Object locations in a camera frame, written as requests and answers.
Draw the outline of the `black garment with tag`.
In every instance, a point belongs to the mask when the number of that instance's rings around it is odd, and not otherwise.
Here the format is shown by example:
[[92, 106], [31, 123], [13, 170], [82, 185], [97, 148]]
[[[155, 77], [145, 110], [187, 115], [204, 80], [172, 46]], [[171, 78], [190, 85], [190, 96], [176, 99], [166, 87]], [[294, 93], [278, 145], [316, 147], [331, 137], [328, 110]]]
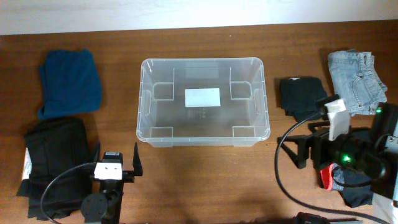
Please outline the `black garment with tag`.
[[[29, 199], [28, 218], [45, 220], [40, 199], [48, 184], [62, 172], [90, 161], [84, 123], [78, 118], [45, 120], [24, 135], [32, 168], [17, 195]], [[44, 209], [52, 218], [65, 218], [80, 208], [92, 193], [90, 175], [74, 170], [56, 181], [44, 199]]]

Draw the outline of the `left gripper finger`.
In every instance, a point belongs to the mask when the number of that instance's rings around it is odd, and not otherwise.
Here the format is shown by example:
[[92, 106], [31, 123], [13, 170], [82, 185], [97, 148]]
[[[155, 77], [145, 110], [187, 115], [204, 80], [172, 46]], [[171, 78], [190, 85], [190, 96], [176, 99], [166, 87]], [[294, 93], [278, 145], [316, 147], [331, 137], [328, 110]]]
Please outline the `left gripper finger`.
[[101, 144], [100, 144], [100, 142], [97, 142], [94, 149], [92, 150], [92, 152], [90, 154], [91, 162], [98, 162], [99, 156], [100, 156], [100, 149], [101, 149]]
[[143, 168], [142, 168], [141, 159], [139, 157], [139, 150], [137, 143], [135, 143], [134, 145], [134, 156], [132, 160], [132, 166], [134, 169], [135, 176], [143, 176]]

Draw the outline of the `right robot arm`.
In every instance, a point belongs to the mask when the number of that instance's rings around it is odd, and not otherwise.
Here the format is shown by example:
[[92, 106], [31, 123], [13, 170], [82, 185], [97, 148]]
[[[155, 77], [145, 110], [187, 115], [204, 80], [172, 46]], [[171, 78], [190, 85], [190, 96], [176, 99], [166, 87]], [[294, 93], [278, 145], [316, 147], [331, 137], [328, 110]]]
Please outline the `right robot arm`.
[[308, 135], [291, 136], [298, 122], [277, 139], [276, 153], [285, 151], [298, 169], [313, 161], [315, 170], [338, 167], [369, 177], [366, 185], [397, 206], [397, 105], [380, 103], [370, 128], [352, 128], [343, 100], [319, 103], [322, 121], [309, 123]]

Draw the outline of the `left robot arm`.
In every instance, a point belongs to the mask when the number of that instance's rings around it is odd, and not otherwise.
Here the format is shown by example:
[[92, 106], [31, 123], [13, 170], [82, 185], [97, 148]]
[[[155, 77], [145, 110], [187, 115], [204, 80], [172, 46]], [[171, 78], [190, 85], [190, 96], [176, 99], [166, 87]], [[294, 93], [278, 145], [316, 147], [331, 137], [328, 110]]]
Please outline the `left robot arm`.
[[132, 166], [133, 170], [123, 169], [120, 152], [105, 152], [102, 160], [95, 162], [91, 178], [99, 182], [99, 191], [87, 196], [81, 204], [80, 212], [85, 223], [119, 223], [124, 184], [133, 183], [136, 177], [143, 175], [137, 144], [134, 145]]

